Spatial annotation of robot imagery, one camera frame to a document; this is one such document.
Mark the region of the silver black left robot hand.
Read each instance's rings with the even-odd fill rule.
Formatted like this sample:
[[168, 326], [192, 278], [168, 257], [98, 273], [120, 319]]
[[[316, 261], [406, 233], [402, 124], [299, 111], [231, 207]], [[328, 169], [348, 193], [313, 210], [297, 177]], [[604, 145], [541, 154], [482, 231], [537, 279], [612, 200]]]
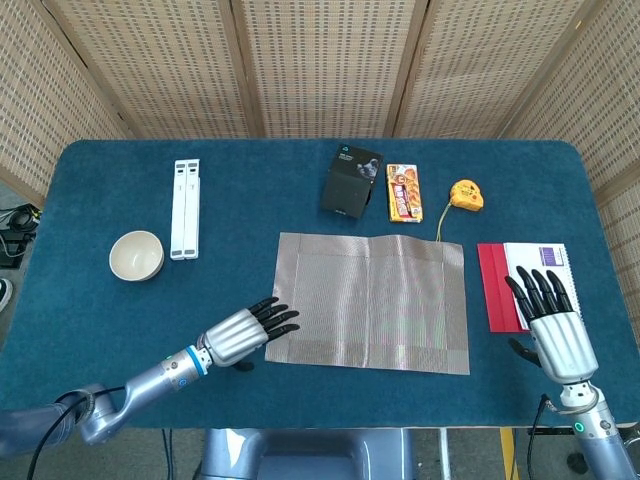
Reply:
[[278, 297], [269, 297], [241, 309], [200, 335], [188, 349], [194, 363], [206, 375], [211, 366], [240, 367], [243, 359], [271, 341], [300, 329], [292, 320], [299, 315]]

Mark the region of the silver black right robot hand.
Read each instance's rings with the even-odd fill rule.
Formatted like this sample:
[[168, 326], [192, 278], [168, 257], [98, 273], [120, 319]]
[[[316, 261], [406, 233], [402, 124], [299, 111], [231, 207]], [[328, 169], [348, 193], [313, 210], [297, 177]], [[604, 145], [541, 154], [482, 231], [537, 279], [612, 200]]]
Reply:
[[551, 270], [541, 273], [516, 267], [522, 279], [507, 275], [505, 282], [529, 327], [535, 347], [529, 349], [514, 338], [511, 349], [522, 359], [543, 369], [557, 384], [586, 382], [599, 364], [581, 315], [574, 310], [561, 279]]

